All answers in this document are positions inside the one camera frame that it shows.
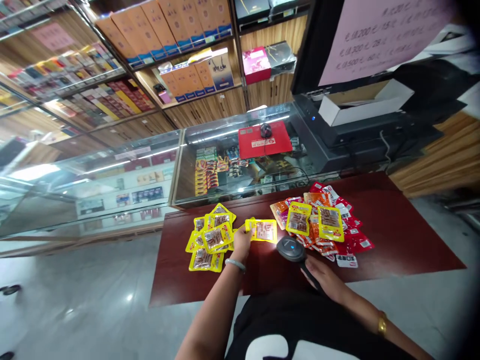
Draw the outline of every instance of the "tiled floor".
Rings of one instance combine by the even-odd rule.
[[[424,199],[413,204],[468,269],[349,286],[434,357],[449,359],[479,281],[480,239],[441,207]],[[173,360],[201,303],[148,308],[159,244],[154,237],[0,259],[0,286],[23,286],[18,294],[0,295],[0,354],[15,351],[19,360]],[[435,256],[435,249],[425,256]],[[246,300],[239,298],[237,314]]]

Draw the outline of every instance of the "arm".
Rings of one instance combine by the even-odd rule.
[[[245,264],[252,234],[242,226],[235,233],[230,259]],[[235,305],[242,285],[243,272],[226,264],[186,333],[175,360],[223,359]]]
[[[368,331],[378,333],[380,311],[371,302],[350,289],[326,264],[314,257],[308,256],[306,267],[330,299],[344,306]],[[385,338],[417,360],[432,360],[426,351],[391,321],[387,321]]]

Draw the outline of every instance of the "pink paper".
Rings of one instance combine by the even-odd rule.
[[[33,30],[32,33],[52,51],[63,49],[75,43],[75,40],[57,22]]]
[[[371,76],[412,59],[453,14],[449,0],[345,0],[318,86]]]

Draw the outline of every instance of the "white cardboard box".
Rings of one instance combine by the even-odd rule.
[[[394,113],[414,91],[392,79],[323,97],[318,113],[330,126]],[[339,106],[352,107],[340,109]]]

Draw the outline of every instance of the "bracelet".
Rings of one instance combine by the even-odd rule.
[[[232,264],[232,265],[235,265],[236,267],[239,267],[240,270],[244,273],[245,270],[247,270],[247,268],[245,267],[245,265],[243,265],[241,262],[237,261],[237,260],[233,260],[231,258],[228,258],[227,260],[225,260],[225,265],[226,264]]]
[[[378,335],[382,338],[387,334],[387,314],[383,311],[380,311],[380,318],[378,319]]]

